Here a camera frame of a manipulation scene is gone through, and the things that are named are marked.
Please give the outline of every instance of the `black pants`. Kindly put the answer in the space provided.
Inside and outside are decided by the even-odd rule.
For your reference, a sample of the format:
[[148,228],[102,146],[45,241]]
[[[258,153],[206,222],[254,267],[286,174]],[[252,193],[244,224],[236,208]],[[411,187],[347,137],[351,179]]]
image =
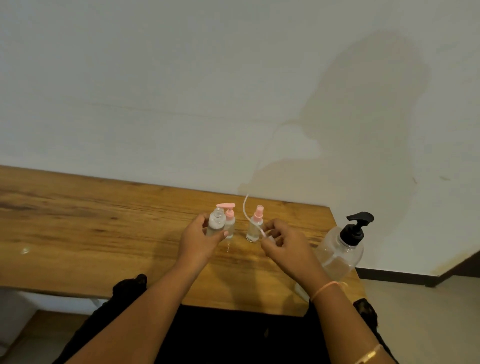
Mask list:
[[[143,274],[118,283],[112,298],[85,321],[54,363],[69,360],[140,297],[146,283],[147,277]],[[367,300],[355,302],[355,307],[388,350],[377,333],[377,315]],[[180,305],[156,363],[185,359],[200,363],[285,362],[289,359],[330,362],[320,320],[311,303],[304,317]]]

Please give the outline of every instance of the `person's left hand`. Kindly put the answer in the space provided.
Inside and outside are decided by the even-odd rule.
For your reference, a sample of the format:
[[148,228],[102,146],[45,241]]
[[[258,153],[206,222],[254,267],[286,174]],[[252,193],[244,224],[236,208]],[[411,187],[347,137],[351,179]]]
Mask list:
[[210,215],[198,215],[185,228],[181,235],[178,253],[179,264],[200,273],[213,255],[216,246],[228,236],[228,231],[219,231],[213,236],[205,236]]

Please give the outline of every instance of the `pink pump cap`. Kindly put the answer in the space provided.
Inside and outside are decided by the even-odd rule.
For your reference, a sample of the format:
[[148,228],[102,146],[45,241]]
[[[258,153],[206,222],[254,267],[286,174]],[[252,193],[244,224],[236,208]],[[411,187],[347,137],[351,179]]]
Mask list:
[[225,216],[227,217],[227,221],[233,220],[235,217],[235,212],[233,212],[235,204],[218,204],[217,207],[226,208]]
[[252,217],[253,221],[260,222],[264,219],[264,207],[262,205],[257,206],[255,215]]

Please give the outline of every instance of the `bracelet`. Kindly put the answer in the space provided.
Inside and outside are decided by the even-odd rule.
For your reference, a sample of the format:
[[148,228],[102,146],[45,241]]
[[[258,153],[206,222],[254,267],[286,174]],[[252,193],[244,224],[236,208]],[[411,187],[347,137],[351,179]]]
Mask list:
[[312,297],[310,297],[310,301],[313,302],[313,300],[314,300],[325,288],[327,288],[327,287],[329,287],[329,286],[331,286],[331,285],[333,285],[333,284],[337,284],[337,285],[340,287],[340,283],[338,283],[338,282],[335,281],[335,280],[332,281],[332,282],[330,282],[330,283],[327,283],[327,284],[325,284],[323,287],[321,287],[317,292],[315,292]]
[[360,358],[360,360],[358,360],[357,362],[355,362],[355,364],[365,364],[367,361],[369,361],[371,358],[374,358],[375,355],[377,355],[377,352],[380,350],[380,348],[382,348],[383,346],[381,344],[378,344],[377,346],[375,346],[375,348],[367,353],[366,355],[364,355],[363,357]]

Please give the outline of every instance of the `plastic bottle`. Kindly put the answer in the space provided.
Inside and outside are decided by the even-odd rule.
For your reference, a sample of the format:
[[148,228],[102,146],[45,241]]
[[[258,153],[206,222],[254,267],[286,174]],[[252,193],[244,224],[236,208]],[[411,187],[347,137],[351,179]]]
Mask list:
[[226,237],[227,239],[233,238],[233,233],[235,232],[235,212],[233,211],[233,208],[235,207],[235,204],[219,204],[217,207],[220,208],[226,208],[225,216],[227,217],[227,220],[225,221],[225,226],[223,230],[228,230],[228,236]]
[[[314,251],[325,272],[337,282],[350,273],[361,260],[363,256],[361,241],[364,237],[362,227],[373,222],[374,217],[368,212],[360,212],[347,216],[347,219],[356,221],[357,224],[348,224],[343,229],[334,227]],[[310,299],[298,283],[295,292],[306,301]]]
[[264,223],[264,207],[258,205],[255,214],[250,219],[247,231],[247,240],[254,243],[260,238],[260,228]]
[[213,212],[210,214],[210,218],[208,219],[208,228],[207,228],[207,236],[212,236],[215,233],[222,231],[225,227],[225,222],[227,221],[227,216],[225,216],[225,211],[217,207]]

